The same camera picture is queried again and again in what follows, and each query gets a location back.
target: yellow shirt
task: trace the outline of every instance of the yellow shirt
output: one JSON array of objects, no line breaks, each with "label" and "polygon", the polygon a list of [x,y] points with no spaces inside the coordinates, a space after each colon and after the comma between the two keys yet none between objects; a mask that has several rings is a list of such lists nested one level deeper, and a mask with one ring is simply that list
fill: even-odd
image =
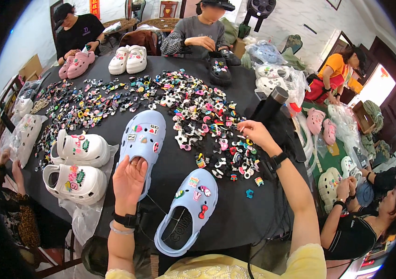
[{"label": "yellow shirt", "polygon": [[317,75],[319,78],[323,78],[323,71],[327,66],[330,66],[334,70],[334,72],[329,76],[330,78],[335,77],[336,75],[341,75],[343,71],[343,80],[346,80],[346,76],[348,75],[348,65],[343,62],[342,54],[335,53],[328,57],[325,65],[320,69],[320,72]]},{"label": "yellow shirt", "polygon": [[[326,264],[319,244],[307,244],[298,248],[288,259],[286,271],[281,276],[251,265],[254,278],[324,279]],[[194,259],[181,259],[172,265],[159,279],[174,278],[250,278],[247,263],[229,256],[211,254]],[[135,279],[128,271],[112,269],[105,279]]]}]

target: orange shirt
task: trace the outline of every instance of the orange shirt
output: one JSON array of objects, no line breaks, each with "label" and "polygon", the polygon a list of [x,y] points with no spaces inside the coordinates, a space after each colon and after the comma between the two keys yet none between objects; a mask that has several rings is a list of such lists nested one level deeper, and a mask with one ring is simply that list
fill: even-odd
[{"label": "orange shirt", "polygon": [[328,57],[325,65],[320,69],[320,72],[317,75],[319,78],[323,78],[323,71],[327,66],[330,66],[334,70],[334,72],[329,76],[330,78],[335,77],[336,75],[341,75],[343,72],[343,80],[346,80],[346,76],[348,75],[348,65],[343,62],[342,54],[335,53]]}]

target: black t-shirt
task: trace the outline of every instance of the black t-shirt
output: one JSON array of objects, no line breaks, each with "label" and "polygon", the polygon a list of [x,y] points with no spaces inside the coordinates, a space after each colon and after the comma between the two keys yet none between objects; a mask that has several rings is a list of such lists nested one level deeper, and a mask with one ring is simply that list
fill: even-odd
[{"label": "black t-shirt", "polygon": [[[69,29],[61,29],[57,33],[57,59],[63,57],[70,50],[82,50],[89,42],[94,42],[102,34],[105,27],[93,14],[87,13],[79,16],[77,22]],[[96,48],[96,55],[99,55],[99,47]]]},{"label": "black t-shirt", "polygon": [[[356,259],[368,253],[377,241],[376,233],[364,218],[378,216],[370,207],[361,207],[358,212],[340,217],[333,242],[328,249],[323,249],[326,260]],[[325,220],[320,226],[322,231]]]}]

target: pink clog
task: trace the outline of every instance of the pink clog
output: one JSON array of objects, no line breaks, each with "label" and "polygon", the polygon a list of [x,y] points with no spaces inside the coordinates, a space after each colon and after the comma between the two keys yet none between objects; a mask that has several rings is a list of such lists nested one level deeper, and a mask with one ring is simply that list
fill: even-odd
[{"label": "pink clog", "polygon": [[331,120],[329,120],[329,118],[327,118],[323,122],[323,127],[323,139],[329,146],[333,145],[336,142],[336,124],[334,124]]},{"label": "pink clog", "polygon": [[61,66],[59,70],[59,76],[62,80],[67,79],[67,70],[69,69],[69,66],[74,62],[74,59],[74,56],[68,56],[63,66]]},{"label": "pink clog", "polygon": [[94,62],[95,59],[94,51],[76,53],[74,61],[67,70],[67,77],[74,79],[81,76],[88,69],[89,64]]},{"label": "pink clog", "polygon": [[322,130],[322,121],[325,118],[325,113],[311,108],[308,110],[308,117],[306,124],[313,135],[317,135]]}]

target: black baseball cap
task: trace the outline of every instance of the black baseball cap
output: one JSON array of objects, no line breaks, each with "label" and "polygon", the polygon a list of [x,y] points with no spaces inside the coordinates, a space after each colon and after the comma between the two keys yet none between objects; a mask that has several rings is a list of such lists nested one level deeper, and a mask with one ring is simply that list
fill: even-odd
[{"label": "black baseball cap", "polygon": [[367,56],[364,51],[358,47],[354,47],[354,51],[359,59],[359,68],[362,71],[362,75],[365,75],[365,63],[367,62]]},{"label": "black baseball cap", "polygon": [[229,3],[229,0],[201,0],[196,5],[198,6],[201,3],[208,3],[213,7],[220,7],[229,12],[235,10],[235,6]]},{"label": "black baseball cap", "polygon": [[57,30],[62,24],[67,14],[72,13],[72,5],[70,3],[61,4],[54,13],[53,19],[56,24],[54,30]]}]

